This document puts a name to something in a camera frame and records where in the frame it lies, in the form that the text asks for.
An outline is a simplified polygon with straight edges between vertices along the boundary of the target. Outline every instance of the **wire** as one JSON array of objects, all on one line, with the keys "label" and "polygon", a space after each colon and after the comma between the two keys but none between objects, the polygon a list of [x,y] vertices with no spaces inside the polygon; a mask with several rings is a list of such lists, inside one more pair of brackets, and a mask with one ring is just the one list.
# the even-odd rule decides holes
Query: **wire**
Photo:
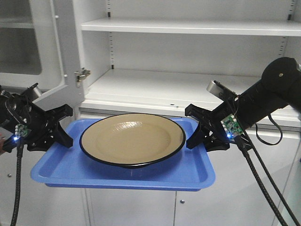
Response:
[{"label": "wire", "polygon": [[[225,98],[225,102],[226,102],[226,104],[228,105],[228,107],[230,108],[230,110],[231,110],[232,112],[234,112],[234,111],[235,111],[235,110],[234,110],[234,109],[235,109],[235,106],[234,106],[234,109],[233,109],[232,106],[230,105],[228,99],[226,99],[226,98]],[[276,122],[275,122],[271,117],[269,117],[269,119],[271,120],[271,122],[274,122],[274,123],[276,124]],[[277,185],[275,184],[275,181],[273,180],[273,178],[272,178],[272,176],[270,175],[268,169],[266,168],[266,166],[265,166],[265,164],[264,164],[262,158],[260,157],[259,153],[257,152],[257,149],[255,148],[255,146],[254,146],[253,142],[251,141],[249,135],[247,134],[246,130],[243,129],[243,128],[242,128],[242,130],[243,130],[243,132],[244,132],[245,139],[247,139],[249,145],[250,145],[250,146],[252,147],[252,149],[254,150],[254,152],[255,152],[255,154],[256,154],[256,156],[257,156],[259,162],[261,163],[262,168],[264,169],[266,175],[268,176],[268,178],[269,178],[271,184],[273,185],[273,187],[274,187],[276,193],[278,194],[280,200],[281,200],[282,203],[284,204],[284,206],[285,206],[287,212],[290,214],[290,216],[291,216],[291,218],[293,219],[294,223],[295,223],[297,226],[300,226],[300,223],[298,222],[297,218],[295,217],[295,215],[293,214],[292,210],[291,210],[290,207],[288,206],[288,204],[287,204],[287,202],[285,201],[283,195],[282,195],[281,192],[279,191]],[[247,152],[247,150],[241,150],[241,151],[242,151],[243,155],[245,156],[245,158],[246,158],[246,160],[247,160],[247,162],[248,162],[248,164],[249,164],[249,166],[250,166],[250,169],[251,169],[251,171],[252,171],[252,173],[253,173],[253,175],[254,175],[256,181],[257,181],[257,184],[259,185],[259,187],[260,187],[260,189],[261,189],[263,195],[265,196],[266,200],[268,201],[268,204],[270,205],[270,207],[272,208],[273,212],[275,213],[275,216],[277,217],[277,219],[279,220],[279,222],[280,222],[280,224],[281,224],[282,226],[287,226],[287,223],[286,223],[285,220],[283,219],[281,213],[279,212],[278,208],[276,207],[275,203],[273,202],[273,200],[271,199],[269,193],[267,192],[267,190],[266,190],[264,184],[262,183],[260,177],[258,176],[258,173],[257,173],[257,171],[256,171],[256,169],[255,169],[255,167],[254,167],[254,165],[253,165],[253,163],[252,163],[252,160],[251,160],[251,158],[250,158],[250,156],[249,156],[249,153]]]},{"label": "wire", "polygon": [[265,197],[266,200],[268,201],[269,206],[272,208],[272,210],[273,210],[273,212],[275,213],[275,215],[276,215],[277,219],[279,220],[280,224],[281,224],[282,226],[288,226],[288,224],[287,224],[287,223],[285,222],[285,220],[283,219],[281,213],[279,212],[277,206],[276,206],[275,203],[273,202],[271,196],[269,195],[267,189],[265,188],[265,186],[264,186],[262,180],[260,179],[260,177],[259,177],[259,175],[258,175],[258,173],[257,173],[257,171],[256,171],[256,169],[255,169],[255,166],[254,166],[253,163],[252,163],[252,160],[251,160],[251,158],[250,158],[249,153],[248,153],[247,151],[242,151],[242,153],[243,153],[244,157],[246,158],[246,161],[248,162],[248,164],[249,164],[249,166],[250,166],[250,169],[251,169],[251,171],[252,171],[252,173],[253,173],[253,175],[254,175],[256,181],[257,181],[257,184],[259,185],[259,188],[261,189],[261,191],[262,191],[264,197]]},{"label": "wire", "polygon": [[278,128],[278,130],[280,131],[280,139],[279,139],[276,143],[274,143],[274,144],[269,143],[269,142],[263,140],[263,139],[260,138],[259,135],[258,135],[258,126],[257,126],[257,124],[255,123],[255,127],[256,127],[256,137],[257,137],[257,139],[258,139],[260,142],[264,143],[265,145],[270,145],[270,146],[272,146],[272,145],[277,145],[277,144],[279,144],[279,143],[281,142],[281,140],[282,140],[282,138],[283,138],[283,132],[282,132],[281,127],[273,120],[273,118],[272,118],[272,116],[271,116],[270,114],[268,115],[268,118],[269,118],[269,120],[270,120],[270,121]]},{"label": "wire", "polygon": [[[235,98],[232,99],[232,103],[233,103],[233,106],[234,106],[234,108],[235,108]],[[239,95],[237,96],[237,109],[236,109],[236,111],[235,111],[234,114],[233,114],[234,117],[235,117],[235,115],[237,114],[238,109],[239,109]]]},{"label": "wire", "polygon": [[22,156],[23,156],[23,138],[20,137],[17,145],[17,164],[16,164],[16,193],[15,193],[15,204],[14,204],[14,212],[11,219],[10,226],[15,226],[19,213],[19,204],[20,204],[20,196],[21,196],[21,165],[22,165]]},{"label": "wire", "polygon": [[261,166],[262,166],[264,172],[265,172],[266,175],[268,176],[269,181],[270,181],[271,184],[273,185],[273,188],[275,189],[277,195],[279,196],[279,198],[280,198],[281,202],[283,203],[284,207],[286,208],[287,212],[289,213],[289,215],[290,215],[291,218],[293,219],[294,223],[295,223],[297,226],[300,226],[300,223],[298,222],[296,216],[294,215],[294,213],[292,212],[291,208],[289,207],[289,205],[288,205],[287,202],[285,201],[283,195],[281,194],[281,192],[280,192],[279,188],[277,187],[275,181],[273,180],[272,176],[270,175],[270,173],[269,173],[267,167],[265,166],[265,164],[264,164],[262,158],[260,157],[260,155],[259,155],[257,149],[255,148],[254,144],[252,143],[250,137],[248,136],[247,133],[245,133],[245,135],[246,135],[247,139],[249,140],[250,145],[252,146],[252,149],[254,150],[254,153],[256,154],[256,157],[258,158],[258,160],[259,160],[259,162],[260,162],[260,164],[261,164]]}]

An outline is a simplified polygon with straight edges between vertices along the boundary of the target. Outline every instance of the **metal hinge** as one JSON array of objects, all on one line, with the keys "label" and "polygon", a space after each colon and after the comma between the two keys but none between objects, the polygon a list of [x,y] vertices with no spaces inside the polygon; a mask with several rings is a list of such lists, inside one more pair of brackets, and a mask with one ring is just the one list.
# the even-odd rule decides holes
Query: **metal hinge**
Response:
[{"label": "metal hinge", "polygon": [[81,85],[81,81],[86,79],[91,74],[90,70],[86,70],[84,67],[80,71],[74,72],[74,75],[76,77],[77,86],[79,87]]}]

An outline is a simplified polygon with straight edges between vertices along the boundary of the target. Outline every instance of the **cabinet shelf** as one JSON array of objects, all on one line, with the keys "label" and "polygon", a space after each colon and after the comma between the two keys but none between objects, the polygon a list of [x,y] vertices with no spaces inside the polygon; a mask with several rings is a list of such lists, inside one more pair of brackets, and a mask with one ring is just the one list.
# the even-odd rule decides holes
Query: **cabinet shelf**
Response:
[{"label": "cabinet shelf", "polygon": [[101,18],[81,24],[83,31],[226,35],[301,36],[295,21],[197,21]]},{"label": "cabinet shelf", "polygon": [[[81,108],[122,112],[184,116],[184,109],[194,104],[208,110],[222,101],[207,92],[211,80],[217,80],[241,94],[259,77],[220,76],[139,70],[109,70],[88,89]],[[296,126],[298,114],[290,106],[273,114],[280,125]]]},{"label": "cabinet shelf", "polygon": [[32,29],[33,23],[30,17],[0,18],[0,28],[26,28]]}]

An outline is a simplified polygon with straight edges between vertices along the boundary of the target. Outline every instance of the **plastic tray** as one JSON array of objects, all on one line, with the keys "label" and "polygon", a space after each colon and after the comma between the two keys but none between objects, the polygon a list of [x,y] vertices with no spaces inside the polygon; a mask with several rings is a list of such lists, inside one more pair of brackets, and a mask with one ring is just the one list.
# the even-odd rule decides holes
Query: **plastic tray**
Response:
[{"label": "plastic tray", "polygon": [[[119,188],[172,191],[198,191],[215,181],[215,173],[202,145],[184,147],[174,156],[137,169],[100,163],[89,158],[79,146],[82,132],[99,119],[72,122],[66,132],[73,147],[53,144],[32,168],[33,180],[53,187]],[[173,118],[190,137],[197,123],[188,118]]]}]

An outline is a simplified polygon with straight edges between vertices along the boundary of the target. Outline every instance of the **beige plate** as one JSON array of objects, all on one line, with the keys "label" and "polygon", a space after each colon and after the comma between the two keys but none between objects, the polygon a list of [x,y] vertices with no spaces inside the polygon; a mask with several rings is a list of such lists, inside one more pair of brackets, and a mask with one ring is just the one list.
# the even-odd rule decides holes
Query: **beige plate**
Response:
[{"label": "beige plate", "polygon": [[152,114],[122,114],[88,127],[79,140],[93,159],[123,167],[141,167],[169,158],[185,143],[174,121]]}]

